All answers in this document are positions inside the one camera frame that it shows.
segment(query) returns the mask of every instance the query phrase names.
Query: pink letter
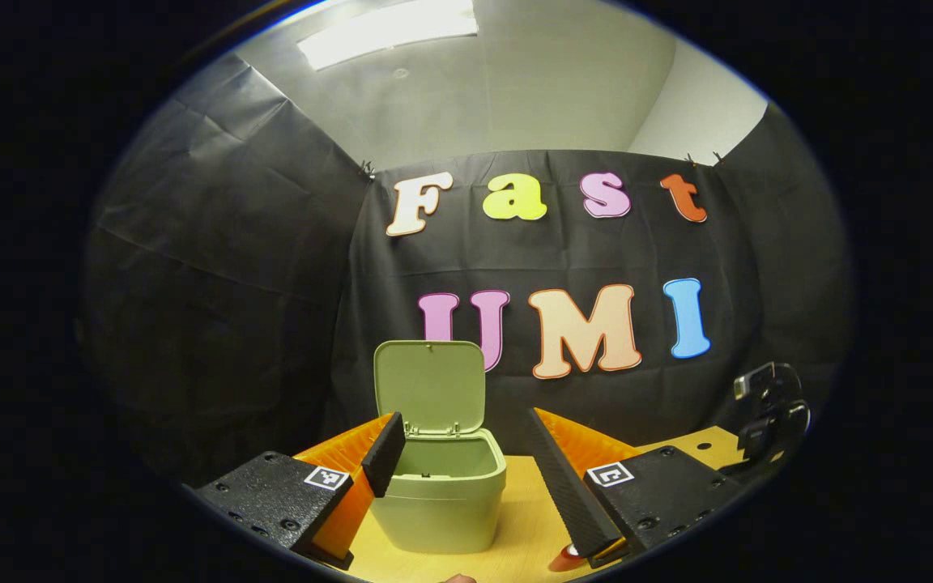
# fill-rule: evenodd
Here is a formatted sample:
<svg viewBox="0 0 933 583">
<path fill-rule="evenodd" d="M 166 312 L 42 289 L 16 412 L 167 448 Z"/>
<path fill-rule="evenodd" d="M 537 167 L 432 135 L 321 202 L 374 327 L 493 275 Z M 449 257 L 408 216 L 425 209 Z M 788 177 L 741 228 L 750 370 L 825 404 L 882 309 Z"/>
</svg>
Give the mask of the pink letter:
<svg viewBox="0 0 933 583">
<path fill-rule="evenodd" d="M 590 215 L 599 218 L 624 217 L 633 203 L 625 192 L 619 190 L 624 185 L 621 178 L 610 172 L 586 174 L 580 184 L 586 201 L 582 205 Z"/>
<path fill-rule="evenodd" d="M 485 372 L 499 364 L 503 356 L 503 306 L 510 303 L 510 295 L 500 289 L 478 291 L 470 303 L 481 314 L 481 353 L 484 354 Z M 452 339 L 452 311 L 459 306 L 455 294 L 422 296 L 418 304 L 423 310 L 423 337 L 425 340 Z"/>
<path fill-rule="evenodd" d="M 488 289 L 470 296 L 470 303 L 481 313 L 484 369 L 492 370 L 503 357 L 503 306 L 510 303 L 510 295 L 502 289 Z"/>
<path fill-rule="evenodd" d="M 459 306 L 455 294 L 430 294 L 417 303 L 423 310 L 423 339 L 452 339 L 452 310 Z"/>
</svg>

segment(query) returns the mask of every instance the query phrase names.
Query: trash bin lid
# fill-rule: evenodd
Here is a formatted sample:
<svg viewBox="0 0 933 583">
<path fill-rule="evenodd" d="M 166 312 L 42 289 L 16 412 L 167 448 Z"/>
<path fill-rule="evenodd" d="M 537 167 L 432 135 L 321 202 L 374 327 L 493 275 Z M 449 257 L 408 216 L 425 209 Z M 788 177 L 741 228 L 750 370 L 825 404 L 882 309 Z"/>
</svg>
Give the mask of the trash bin lid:
<svg viewBox="0 0 933 583">
<path fill-rule="evenodd" d="M 420 434 L 476 431 L 484 421 L 484 355 L 462 340 L 390 340 L 373 354 L 377 412 Z"/>
</svg>

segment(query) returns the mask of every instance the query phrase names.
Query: peach letter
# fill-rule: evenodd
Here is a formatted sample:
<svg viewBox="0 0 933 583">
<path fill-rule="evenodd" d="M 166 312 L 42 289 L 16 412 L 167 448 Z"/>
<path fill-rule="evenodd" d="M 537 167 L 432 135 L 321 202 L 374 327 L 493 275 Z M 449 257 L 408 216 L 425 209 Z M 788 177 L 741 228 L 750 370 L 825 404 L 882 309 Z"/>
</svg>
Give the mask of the peach letter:
<svg viewBox="0 0 933 583">
<path fill-rule="evenodd" d="M 492 191 L 481 209 L 493 219 L 512 219 L 521 217 L 525 221 L 535 221 L 545 215 L 547 207 L 542 203 L 542 187 L 534 177 L 528 174 L 503 174 L 488 182 Z"/>
<path fill-rule="evenodd" d="M 697 194 L 695 185 L 682 180 L 679 174 L 671 174 L 670 177 L 662 180 L 662 187 L 671 192 L 671 200 L 675 202 L 675 210 L 682 215 L 682 218 L 695 223 L 703 223 L 708 218 L 708 213 L 704 209 L 697 209 L 693 204 L 693 195 Z"/>
<path fill-rule="evenodd" d="M 420 209 L 426 214 L 434 214 L 437 210 L 438 188 L 452 188 L 452 174 L 442 172 L 431 174 L 429 177 L 396 182 L 395 192 L 398 194 L 395 200 L 395 218 L 388 225 L 388 236 L 421 232 L 427 222 L 420 218 Z"/>
<path fill-rule="evenodd" d="M 633 368 L 643 361 L 633 339 L 633 298 L 630 285 L 614 284 L 600 289 L 596 305 L 589 320 L 563 289 L 543 289 L 528 299 L 529 306 L 538 310 L 542 336 L 542 360 L 532 373 L 539 379 L 559 379 L 571 372 L 564 361 L 563 346 L 571 353 L 582 372 L 589 372 L 600 343 L 602 370 Z"/>
</svg>

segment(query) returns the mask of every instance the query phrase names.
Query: black bracket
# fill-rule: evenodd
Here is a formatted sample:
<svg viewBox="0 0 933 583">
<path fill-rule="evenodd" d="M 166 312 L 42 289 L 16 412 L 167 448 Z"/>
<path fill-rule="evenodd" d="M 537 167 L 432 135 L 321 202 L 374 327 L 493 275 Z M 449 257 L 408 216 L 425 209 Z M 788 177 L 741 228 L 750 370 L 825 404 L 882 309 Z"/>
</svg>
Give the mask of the black bracket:
<svg viewBox="0 0 933 583">
<path fill-rule="evenodd" d="M 737 377 L 733 396 L 749 419 L 738 432 L 736 445 L 747 460 L 721 472 L 749 481 L 782 467 L 777 462 L 793 453 L 808 430 L 812 413 L 801 394 L 797 372 L 785 363 L 769 362 Z"/>
<path fill-rule="evenodd" d="M 642 553 L 694 527 L 732 501 L 740 484 L 673 447 L 589 469 L 585 484 Z"/>
<path fill-rule="evenodd" d="M 535 410 L 529 410 L 532 419 L 530 446 L 535 464 L 542 474 L 556 511 L 564 521 L 571 543 L 582 557 L 592 557 L 621 538 L 621 532 L 589 488 L 578 479 L 566 455 L 549 435 Z"/>
<path fill-rule="evenodd" d="M 322 556 L 312 538 L 351 488 L 351 476 L 267 451 L 196 493 L 224 520 L 295 553 L 347 568 L 344 560 Z"/>
<path fill-rule="evenodd" d="M 377 440 L 367 451 L 366 457 L 362 458 L 362 472 L 366 474 L 366 481 L 370 490 L 373 490 L 374 497 L 384 498 L 388 493 L 388 486 L 404 447 L 403 418 L 401 413 L 395 411 L 382 429 L 381 435 L 377 436 Z"/>
</svg>

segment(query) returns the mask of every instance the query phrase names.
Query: black backdrop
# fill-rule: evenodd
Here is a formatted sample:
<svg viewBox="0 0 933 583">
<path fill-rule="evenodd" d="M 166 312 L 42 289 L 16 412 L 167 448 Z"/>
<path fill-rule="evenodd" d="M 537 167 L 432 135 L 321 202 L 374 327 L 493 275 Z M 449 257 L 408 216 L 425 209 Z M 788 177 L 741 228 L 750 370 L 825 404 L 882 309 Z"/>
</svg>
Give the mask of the black backdrop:
<svg viewBox="0 0 933 583">
<path fill-rule="evenodd" d="M 453 184 L 427 227 L 386 235 L 394 185 L 445 171 Z M 515 172 L 540 185 L 540 219 L 482 211 L 488 182 Z M 627 214 L 585 210 L 580 181 L 593 172 L 622 180 Z M 660 184 L 673 174 L 696 186 L 706 220 L 676 209 Z M 459 296 L 453 335 L 474 343 L 471 294 L 510 296 L 484 424 L 508 454 L 529 453 L 531 406 L 637 444 L 711 424 L 736 432 L 731 381 L 767 360 L 796 366 L 818 414 L 849 342 L 852 285 L 833 192 L 774 108 L 751 143 L 715 167 L 626 152 L 511 151 L 371 181 L 230 55 L 148 119 L 92 218 L 90 358 L 136 450 L 186 483 L 375 417 L 373 352 L 385 340 L 422 338 L 417 301 L 436 292 Z M 701 282 L 711 348 L 677 359 L 662 287 L 684 278 Z M 615 372 L 573 363 L 566 377 L 534 377 L 540 322 L 529 295 L 565 289 L 588 317 L 611 284 L 633 289 L 643 361 Z"/>
<path fill-rule="evenodd" d="M 316 438 L 366 184 L 236 56 L 134 138 L 93 211 L 84 332 L 156 471 L 200 484 Z"/>
<path fill-rule="evenodd" d="M 808 369 L 804 388 L 818 411 L 829 373 L 849 340 L 845 317 L 851 317 L 846 305 L 852 287 L 843 226 L 822 178 L 794 176 L 785 166 L 792 164 L 789 155 L 810 155 L 794 145 L 792 129 L 763 121 L 758 132 L 789 149 L 759 159 L 754 177 L 740 156 L 736 170 L 722 171 L 607 151 L 499 152 L 379 172 L 351 240 L 324 433 L 377 414 L 373 351 L 385 340 L 423 337 L 420 296 L 459 296 L 453 337 L 480 343 L 480 321 L 469 299 L 485 289 L 510 296 L 503 308 L 502 358 L 486 376 L 485 407 L 485 427 L 505 453 L 528 453 L 530 406 L 630 443 L 669 439 L 714 423 L 736 431 L 733 377 L 769 359 Z M 733 165 L 731 160 L 723 167 Z M 436 213 L 426 217 L 421 211 L 422 232 L 386 235 L 394 217 L 393 185 L 443 171 L 452 174 L 452 187 L 441 192 Z M 488 182 L 511 172 L 537 178 L 547 204 L 544 217 L 493 220 L 482 212 Z M 592 172 L 621 178 L 633 204 L 628 214 L 596 219 L 582 207 L 578 184 Z M 678 213 L 660 185 L 671 174 L 696 186 L 697 204 L 708 214 L 704 222 Z M 799 223 L 806 221 L 812 227 L 803 232 Z M 756 249 L 761 245 L 769 249 Z M 675 315 L 662 287 L 687 277 L 701 282 L 700 310 L 711 348 L 676 359 L 670 353 Z M 600 288 L 610 284 L 633 288 L 633 337 L 643 361 L 618 372 L 597 366 L 581 372 L 568 358 L 568 376 L 536 379 L 540 324 L 529 295 L 565 289 L 588 317 Z"/>
<path fill-rule="evenodd" d="M 144 471 L 71 328 L 92 193 L 184 78 L 167 63 L 257 4 L 0 11 L 0 576 L 290 577 Z M 806 130 L 854 226 L 862 317 L 841 390 L 794 464 L 643 573 L 933 576 L 933 5 L 699 6 L 647 10 Z"/>
</svg>

